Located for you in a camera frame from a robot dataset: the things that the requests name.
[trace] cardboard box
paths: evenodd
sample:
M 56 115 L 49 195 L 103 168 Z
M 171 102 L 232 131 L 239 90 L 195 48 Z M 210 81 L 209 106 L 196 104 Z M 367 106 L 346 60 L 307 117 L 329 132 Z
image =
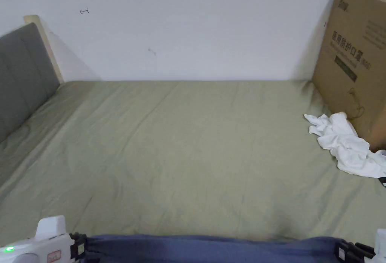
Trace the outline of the cardboard box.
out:
M 371 150 L 386 149 L 386 0 L 334 0 L 312 82 Z

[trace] white wall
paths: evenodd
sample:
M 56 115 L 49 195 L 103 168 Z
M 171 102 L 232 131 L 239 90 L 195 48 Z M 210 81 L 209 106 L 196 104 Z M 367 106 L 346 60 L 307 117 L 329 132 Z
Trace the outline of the white wall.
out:
M 67 81 L 310 78 L 329 1 L 0 0 L 0 33 L 39 15 Z

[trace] white towel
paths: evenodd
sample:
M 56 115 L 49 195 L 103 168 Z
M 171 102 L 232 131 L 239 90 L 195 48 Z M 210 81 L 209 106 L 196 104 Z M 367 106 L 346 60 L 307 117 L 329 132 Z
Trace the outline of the white towel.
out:
M 329 118 L 325 114 L 319 118 L 307 114 L 304 117 L 314 125 L 309 127 L 309 133 L 319 136 L 318 143 L 337 158 L 340 170 L 362 177 L 386 177 L 386 151 L 371 152 L 370 144 L 358 137 L 345 113 Z

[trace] white plastic device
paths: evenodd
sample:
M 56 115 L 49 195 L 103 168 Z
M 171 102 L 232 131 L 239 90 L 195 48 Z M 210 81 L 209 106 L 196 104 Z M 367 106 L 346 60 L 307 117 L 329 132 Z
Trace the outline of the white plastic device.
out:
M 70 246 L 74 245 L 66 232 L 64 216 L 43 218 L 35 237 L 0 248 L 0 263 L 69 263 Z

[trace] gray upholstered headboard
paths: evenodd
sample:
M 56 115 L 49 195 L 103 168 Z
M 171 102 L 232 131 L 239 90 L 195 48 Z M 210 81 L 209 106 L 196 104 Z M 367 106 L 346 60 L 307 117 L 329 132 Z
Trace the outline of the gray upholstered headboard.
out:
M 0 142 L 59 87 L 36 24 L 0 38 Z

